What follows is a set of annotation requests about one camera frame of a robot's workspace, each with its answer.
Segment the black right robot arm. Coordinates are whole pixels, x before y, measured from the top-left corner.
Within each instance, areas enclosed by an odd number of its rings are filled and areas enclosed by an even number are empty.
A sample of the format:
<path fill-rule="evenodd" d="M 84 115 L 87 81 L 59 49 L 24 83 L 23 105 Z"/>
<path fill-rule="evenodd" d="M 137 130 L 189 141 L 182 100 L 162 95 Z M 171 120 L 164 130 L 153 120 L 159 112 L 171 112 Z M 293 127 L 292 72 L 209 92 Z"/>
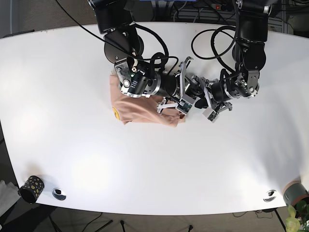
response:
<path fill-rule="evenodd" d="M 131 7 L 132 0 L 90 0 L 100 34 L 105 43 L 104 54 L 114 64 L 123 95 L 132 98 L 160 96 L 157 112 L 175 108 L 186 115 L 195 102 L 188 94 L 190 80 L 186 79 L 186 68 L 192 57 L 177 64 L 177 73 L 165 72 L 165 65 L 171 58 L 168 47 L 162 38 L 151 29 L 136 24 Z M 163 52 L 156 52 L 151 58 L 143 58 L 144 43 L 137 30 L 153 35 L 161 44 Z"/>

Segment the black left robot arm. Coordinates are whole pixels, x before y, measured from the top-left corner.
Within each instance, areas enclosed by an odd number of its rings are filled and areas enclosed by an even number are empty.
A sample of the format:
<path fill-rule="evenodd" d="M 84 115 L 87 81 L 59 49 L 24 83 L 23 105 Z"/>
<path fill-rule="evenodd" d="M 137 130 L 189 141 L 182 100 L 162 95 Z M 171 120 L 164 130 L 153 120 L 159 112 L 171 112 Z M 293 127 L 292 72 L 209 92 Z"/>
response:
<path fill-rule="evenodd" d="M 223 67 L 220 78 L 197 79 L 204 92 L 195 103 L 195 107 L 205 109 L 204 115 L 211 122 L 214 122 L 222 111 L 232 110 L 231 99 L 252 98 L 257 95 L 260 71 L 266 63 L 268 18 L 274 1 L 234 0 L 232 3 L 236 25 L 214 29 L 210 41 L 213 58 Z M 215 38 L 226 30 L 233 30 L 235 35 L 226 51 L 219 54 L 215 48 Z M 227 51 L 232 52 L 234 68 L 230 68 L 221 59 Z"/>

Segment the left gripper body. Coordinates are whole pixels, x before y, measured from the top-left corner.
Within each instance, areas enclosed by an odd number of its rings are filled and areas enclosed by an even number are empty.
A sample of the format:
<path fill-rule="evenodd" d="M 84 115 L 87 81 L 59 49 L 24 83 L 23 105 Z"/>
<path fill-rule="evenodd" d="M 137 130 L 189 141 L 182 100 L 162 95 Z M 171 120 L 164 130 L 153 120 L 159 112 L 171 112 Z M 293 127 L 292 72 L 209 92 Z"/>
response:
<path fill-rule="evenodd" d="M 205 109 L 203 116 L 211 123 L 214 123 L 219 118 L 221 112 L 232 111 L 233 106 L 229 102 L 231 98 L 226 95 L 224 84 L 219 79 L 209 80 L 204 77 L 194 76 L 194 80 L 204 90 L 204 96 L 199 97 L 205 97 L 209 107 Z"/>

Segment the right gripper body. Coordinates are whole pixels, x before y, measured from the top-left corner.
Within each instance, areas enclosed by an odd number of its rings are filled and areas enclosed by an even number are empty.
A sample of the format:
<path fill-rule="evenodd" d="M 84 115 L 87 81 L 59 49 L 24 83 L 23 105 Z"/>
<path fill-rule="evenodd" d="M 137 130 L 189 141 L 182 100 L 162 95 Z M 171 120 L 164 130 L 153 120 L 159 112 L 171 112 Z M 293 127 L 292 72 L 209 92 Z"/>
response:
<path fill-rule="evenodd" d="M 195 99 L 186 93 L 191 85 L 191 81 L 186 78 L 186 68 L 192 60 L 192 57 L 187 57 L 181 62 L 176 74 L 162 75 L 160 88 L 157 91 L 157 95 L 163 97 L 162 101 L 157 104 L 159 114 L 163 114 L 163 110 L 169 108 L 174 108 L 184 115 L 191 110 Z"/>

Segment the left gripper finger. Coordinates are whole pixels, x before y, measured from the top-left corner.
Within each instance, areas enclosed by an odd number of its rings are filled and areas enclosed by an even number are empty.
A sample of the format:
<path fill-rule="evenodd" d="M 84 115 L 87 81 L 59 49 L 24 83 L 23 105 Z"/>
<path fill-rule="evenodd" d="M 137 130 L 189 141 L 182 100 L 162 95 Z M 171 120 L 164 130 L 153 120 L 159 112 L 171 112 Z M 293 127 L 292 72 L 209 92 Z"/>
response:
<path fill-rule="evenodd" d="M 198 99 L 195 102 L 195 108 L 198 109 L 207 109 L 209 107 L 209 104 L 205 97 L 198 97 Z"/>
<path fill-rule="evenodd" d="M 193 81 L 190 81 L 190 86 L 188 88 L 189 96 L 204 96 L 204 90 L 200 87 L 199 84 L 196 84 Z"/>

